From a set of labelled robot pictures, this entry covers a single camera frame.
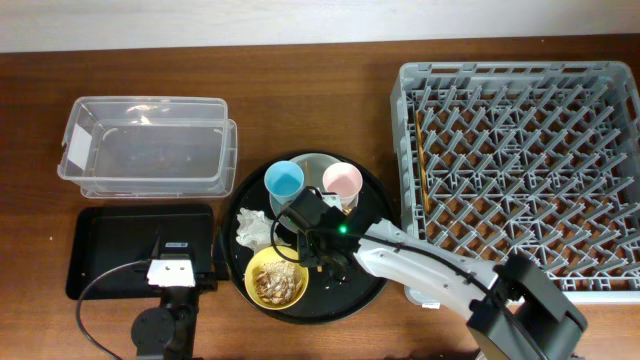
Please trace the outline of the yellow bowl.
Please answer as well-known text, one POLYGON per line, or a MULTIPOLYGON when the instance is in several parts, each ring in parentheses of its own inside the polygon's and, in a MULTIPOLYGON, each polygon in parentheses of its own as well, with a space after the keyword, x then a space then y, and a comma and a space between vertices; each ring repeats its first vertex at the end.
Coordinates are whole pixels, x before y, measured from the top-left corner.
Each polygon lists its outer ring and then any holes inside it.
POLYGON ((269 247, 256 253, 245 271, 244 283, 249 297, 267 310, 293 306, 309 284, 309 270, 283 256, 298 259, 297 252, 291 248, 269 247))

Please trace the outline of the white napkin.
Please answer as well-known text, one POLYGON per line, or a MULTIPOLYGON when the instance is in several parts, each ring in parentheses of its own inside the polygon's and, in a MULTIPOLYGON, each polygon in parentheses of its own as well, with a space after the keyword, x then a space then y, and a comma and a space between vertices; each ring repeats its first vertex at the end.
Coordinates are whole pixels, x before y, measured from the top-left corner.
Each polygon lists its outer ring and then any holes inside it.
POLYGON ((241 208, 237 215, 239 227, 236 242, 257 253, 271 246, 271 226, 273 221, 263 211, 241 208))

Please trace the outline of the wooden chopstick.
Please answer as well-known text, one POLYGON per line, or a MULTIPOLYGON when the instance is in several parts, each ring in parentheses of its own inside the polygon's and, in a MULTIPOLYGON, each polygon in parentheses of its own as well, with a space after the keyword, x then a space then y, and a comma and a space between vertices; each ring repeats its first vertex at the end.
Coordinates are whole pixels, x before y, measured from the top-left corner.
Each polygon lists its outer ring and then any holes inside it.
POLYGON ((311 174, 310 174, 310 167, 308 164, 308 161, 304 161, 304 172, 305 172, 305 181, 306 181, 306 186, 311 186, 311 174))
POLYGON ((421 188, 422 188, 422 202, 424 206, 424 211, 426 214, 430 211, 430 200, 428 194, 428 186, 427 186, 427 174, 426 174, 426 158, 423 146, 424 135, 422 132, 422 120, 423 115, 420 111, 416 110, 414 115, 414 120, 416 124, 416 143, 418 148, 418 157, 420 163, 420 178, 421 178, 421 188))

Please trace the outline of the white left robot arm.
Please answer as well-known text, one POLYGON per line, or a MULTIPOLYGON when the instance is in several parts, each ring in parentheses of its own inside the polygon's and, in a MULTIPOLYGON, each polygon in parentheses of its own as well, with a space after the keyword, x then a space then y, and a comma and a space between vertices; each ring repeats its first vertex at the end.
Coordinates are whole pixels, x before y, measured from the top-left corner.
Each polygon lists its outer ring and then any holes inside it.
POLYGON ((131 327, 138 359, 193 357, 200 296, 214 292, 227 273, 212 269, 213 241, 161 240, 151 252, 148 285, 159 293, 158 306, 140 313, 131 327))

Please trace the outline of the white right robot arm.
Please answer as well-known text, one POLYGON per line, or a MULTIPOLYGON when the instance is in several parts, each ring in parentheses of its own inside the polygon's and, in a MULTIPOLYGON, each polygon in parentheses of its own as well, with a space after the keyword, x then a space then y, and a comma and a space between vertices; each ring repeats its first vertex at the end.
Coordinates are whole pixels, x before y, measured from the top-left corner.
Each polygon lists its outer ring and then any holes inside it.
POLYGON ((587 330, 586 317, 534 262, 472 259, 418 240, 379 212, 350 213, 303 189, 277 215, 295 229, 297 263, 364 272, 432 296, 460 315, 487 359, 566 360, 587 330))

